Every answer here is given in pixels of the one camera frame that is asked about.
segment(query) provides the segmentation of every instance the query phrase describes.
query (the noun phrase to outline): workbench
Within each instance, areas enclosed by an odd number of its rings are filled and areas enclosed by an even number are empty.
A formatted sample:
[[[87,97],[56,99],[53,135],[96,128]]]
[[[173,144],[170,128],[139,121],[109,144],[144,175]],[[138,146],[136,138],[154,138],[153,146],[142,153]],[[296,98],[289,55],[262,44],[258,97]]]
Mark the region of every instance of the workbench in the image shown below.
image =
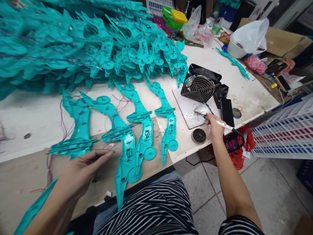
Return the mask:
[[[220,44],[216,41],[213,42],[211,48],[206,49],[185,46],[182,53],[188,56],[188,65],[194,63],[222,75],[221,83],[229,87],[227,98],[231,99],[232,107],[241,106],[244,110],[244,115],[240,119],[234,120],[235,128],[249,123],[279,105],[279,102],[252,74],[249,73],[250,81],[248,81],[240,73],[238,67],[232,66],[227,58],[215,50],[215,47],[220,48]],[[174,111],[176,140],[179,146],[175,152],[168,151],[165,166],[162,167],[160,143],[167,119],[156,116],[154,113],[154,110],[161,106],[161,101],[145,82],[132,80],[144,107],[148,111],[153,111],[151,114],[154,122],[153,146],[157,150],[155,159],[143,161],[143,175],[140,181],[211,143],[208,137],[210,126],[206,125],[200,127],[207,134],[206,141],[203,144],[195,144],[191,141],[190,136],[193,130],[188,129],[172,92],[177,88],[176,77],[164,75],[151,82],[153,81],[160,83],[170,105],[176,108]],[[119,103],[117,99],[123,97],[115,87],[108,88],[108,84],[97,84],[90,90],[77,88],[73,94],[78,94],[79,90],[87,93],[93,99],[102,95],[109,96],[115,107]],[[31,193],[31,191],[44,188],[47,184],[46,154],[50,146],[60,142],[63,136],[60,125],[61,99],[61,95],[16,91],[0,102],[0,121],[5,128],[6,136],[12,138],[0,143],[0,222],[5,234],[14,232],[24,212],[40,195],[40,193]],[[123,107],[125,104],[125,102],[121,102],[119,107]],[[213,97],[208,104],[212,107],[214,114],[220,116]],[[127,123],[126,117],[134,111],[134,105],[129,102],[119,115]],[[101,142],[100,138],[111,128],[110,121],[106,122],[106,119],[105,115],[91,109],[89,134],[92,138],[99,139],[94,143],[93,148],[103,148],[106,145]],[[63,120],[67,128],[70,128],[74,122],[65,110],[63,111]],[[141,125],[135,125],[132,131],[138,139],[141,134]],[[98,182],[92,183],[86,195],[79,200],[73,218],[83,214],[89,206],[100,203],[105,197],[106,191],[112,192],[112,195],[115,196],[114,175],[121,153],[121,143],[117,143],[113,150],[116,151],[116,154],[99,170]],[[54,157],[52,166],[54,178],[62,172],[68,159],[69,157],[66,156]]]

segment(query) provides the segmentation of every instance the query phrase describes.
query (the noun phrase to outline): plastic crate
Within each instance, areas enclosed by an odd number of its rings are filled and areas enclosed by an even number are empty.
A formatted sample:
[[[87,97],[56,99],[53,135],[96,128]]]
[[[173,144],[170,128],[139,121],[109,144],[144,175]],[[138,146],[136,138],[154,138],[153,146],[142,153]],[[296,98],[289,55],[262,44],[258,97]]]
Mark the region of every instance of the plastic crate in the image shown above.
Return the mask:
[[[304,160],[297,173],[297,178],[313,195],[313,160]]]
[[[255,157],[313,160],[313,96],[252,128]]]
[[[172,0],[146,0],[148,13],[162,16],[162,6],[173,7]]]

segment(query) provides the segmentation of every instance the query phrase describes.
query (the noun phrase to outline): floor tile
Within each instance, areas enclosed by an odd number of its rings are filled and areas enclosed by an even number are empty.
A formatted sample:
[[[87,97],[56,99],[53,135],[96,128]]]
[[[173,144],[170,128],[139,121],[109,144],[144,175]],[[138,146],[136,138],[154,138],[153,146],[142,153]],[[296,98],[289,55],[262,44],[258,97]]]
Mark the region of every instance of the floor tile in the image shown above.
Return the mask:
[[[272,161],[308,212],[313,214],[313,196],[296,177],[302,160],[273,158]]]
[[[206,173],[208,174],[210,181],[214,187],[214,190],[216,193],[221,191],[221,186],[219,184],[219,178],[218,178],[218,171],[217,167],[214,165],[211,165],[209,163],[202,163]]]
[[[244,167],[238,172],[242,173],[245,169],[247,169],[250,165],[252,165],[257,159],[258,158],[255,158],[253,156],[251,156],[251,159],[245,158]],[[203,163],[203,166],[211,180],[211,183],[213,184],[215,192],[219,193],[221,191],[221,186],[219,184],[217,167],[208,163]]]
[[[260,158],[244,173],[245,182],[265,234],[293,234],[302,215],[308,215],[273,162]]]
[[[247,169],[250,165],[252,165],[258,158],[254,157],[252,154],[250,154],[250,158],[245,158],[244,160],[244,167],[239,170],[239,174],[241,174],[245,169]]]
[[[183,177],[188,191],[192,211],[196,211],[214,195],[214,190],[201,164]]]
[[[197,162],[199,162],[199,156],[198,154],[195,152],[191,155],[189,155],[187,157],[187,160],[189,162],[191,162],[192,164],[195,164]],[[187,173],[191,172],[194,168],[196,168],[197,166],[199,166],[200,164],[196,165],[196,166],[192,166],[191,164],[189,164],[188,162],[186,162],[186,159],[182,159],[177,163],[174,163],[174,168],[176,169],[176,171],[178,171],[178,173],[181,175],[181,177],[183,177],[184,175],[186,175]]]
[[[217,196],[218,196],[218,199],[219,199],[219,201],[221,202],[222,207],[223,207],[223,210],[224,210],[224,212],[225,212],[225,214],[226,214],[225,200],[224,200],[224,197],[223,197],[222,192],[220,192]]]
[[[199,235],[218,234],[226,216],[215,196],[193,215],[193,221]]]

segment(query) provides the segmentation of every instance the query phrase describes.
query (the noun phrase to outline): person's left hand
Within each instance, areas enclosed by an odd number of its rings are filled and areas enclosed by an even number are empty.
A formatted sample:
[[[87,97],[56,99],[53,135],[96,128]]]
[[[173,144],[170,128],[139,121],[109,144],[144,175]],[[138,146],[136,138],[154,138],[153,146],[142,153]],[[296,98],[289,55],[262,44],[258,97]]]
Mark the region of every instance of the person's left hand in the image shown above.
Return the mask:
[[[108,149],[96,149],[71,160],[55,183],[50,196],[62,200],[81,198],[87,192],[96,171],[113,153]]]

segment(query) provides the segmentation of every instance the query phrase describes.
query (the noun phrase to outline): person's right hand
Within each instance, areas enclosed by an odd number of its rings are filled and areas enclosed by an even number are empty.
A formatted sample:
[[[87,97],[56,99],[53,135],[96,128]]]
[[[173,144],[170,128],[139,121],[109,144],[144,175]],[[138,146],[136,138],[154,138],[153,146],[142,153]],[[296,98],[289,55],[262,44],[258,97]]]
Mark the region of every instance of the person's right hand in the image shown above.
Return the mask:
[[[221,127],[219,124],[217,124],[216,120],[219,120],[223,123],[225,123],[222,119],[220,119],[219,117],[211,114],[211,113],[206,113],[206,115],[208,115],[209,117],[209,121],[205,120],[206,125],[211,125],[211,129],[210,129],[210,139],[211,141],[215,141],[215,140],[223,140],[223,134],[224,134],[224,127]]]

